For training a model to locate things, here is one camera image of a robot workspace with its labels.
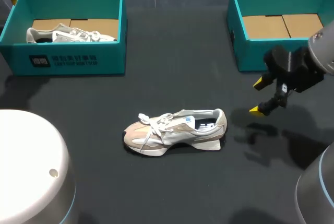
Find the shoe sole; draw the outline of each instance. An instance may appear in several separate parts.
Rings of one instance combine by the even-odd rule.
[[[192,142],[192,143],[187,143],[189,145],[191,145],[192,147],[199,149],[199,150],[206,150],[206,151],[217,151],[220,150],[220,141],[219,139],[217,140],[212,140],[210,142],[201,142],[201,143],[196,143],[196,142]],[[154,150],[145,150],[142,149],[140,151],[140,149],[138,148],[134,148],[131,146],[128,146],[129,148],[131,148],[133,151],[138,152],[142,155],[148,155],[148,156],[162,156],[170,147],[164,147],[164,148],[160,148],[160,149],[154,149]]]

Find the shoe insole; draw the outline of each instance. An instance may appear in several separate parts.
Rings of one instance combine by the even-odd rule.
[[[208,130],[213,128],[217,119],[200,119],[195,120],[195,129],[197,130]]]
[[[36,40],[36,43],[52,43],[52,39],[40,38],[40,39]]]

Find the screw hole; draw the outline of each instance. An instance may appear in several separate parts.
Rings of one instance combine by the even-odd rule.
[[[55,169],[50,169],[49,174],[53,177],[53,178],[57,178],[59,176],[58,171]]]

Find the robotic arm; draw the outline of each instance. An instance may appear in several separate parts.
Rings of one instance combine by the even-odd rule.
[[[261,90],[276,79],[273,98],[250,110],[269,115],[286,107],[291,91],[302,92],[334,75],[334,21],[308,40],[308,47],[288,52],[277,46],[266,53],[268,72],[254,84]],[[334,144],[331,144],[300,176],[295,189],[295,206],[302,224],[334,223]]]
[[[286,107],[292,91],[303,92],[324,79],[324,74],[334,75],[334,21],[308,40],[308,47],[294,52],[276,46],[267,52],[264,61],[268,72],[253,85],[262,90],[276,79],[276,92],[269,101],[261,102],[250,110],[254,115],[269,115],[277,107]]]

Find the shoe lace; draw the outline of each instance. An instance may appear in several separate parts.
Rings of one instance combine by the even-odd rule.
[[[71,41],[99,41],[101,34],[97,31],[83,31],[80,28],[73,28],[71,32],[75,37]]]
[[[148,139],[150,138],[151,134],[158,135],[161,138],[161,142],[163,143],[161,133],[170,133],[173,130],[172,129],[166,129],[166,126],[171,122],[173,118],[173,114],[171,113],[165,113],[158,117],[157,119],[150,119],[149,116],[140,113],[138,115],[140,122],[144,125],[149,125],[150,126],[150,131],[148,131],[144,143],[142,144],[140,151],[144,147],[144,145],[147,143]]]

